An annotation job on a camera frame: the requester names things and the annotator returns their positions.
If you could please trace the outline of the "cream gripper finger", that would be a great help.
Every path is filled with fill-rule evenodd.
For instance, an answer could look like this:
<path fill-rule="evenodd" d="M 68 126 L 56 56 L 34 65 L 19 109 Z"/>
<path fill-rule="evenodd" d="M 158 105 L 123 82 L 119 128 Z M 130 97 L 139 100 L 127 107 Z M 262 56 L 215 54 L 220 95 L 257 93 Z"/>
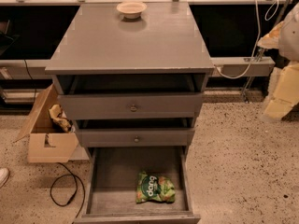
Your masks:
<path fill-rule="evenodd" d="M 299 62 L 291 61 L 283 69 L 275 67 L 270 76 L 263 116 L 280 120 L 299 103 Z"/>
<path fill-rule="evenodd" d="M 268 34 L 258 41 L 258 46 L 263 49 L 278 49 L 278 40 L 282 26 L 283 21 L 275 25 Z"/>

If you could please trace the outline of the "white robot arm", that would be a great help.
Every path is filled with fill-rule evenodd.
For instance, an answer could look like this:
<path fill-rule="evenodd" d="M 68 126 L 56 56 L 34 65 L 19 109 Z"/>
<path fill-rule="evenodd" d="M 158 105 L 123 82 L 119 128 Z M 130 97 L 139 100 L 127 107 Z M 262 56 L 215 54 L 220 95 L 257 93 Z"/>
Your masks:
<path fill-rule="evenodd" d="M 262 118 L 281 120 L 299 104 L 299 4 L 258 41 L 258 46 L 277 49 L 280 56 L 289 60 L 282 69 L 273 69 L 263 102 Z"/>

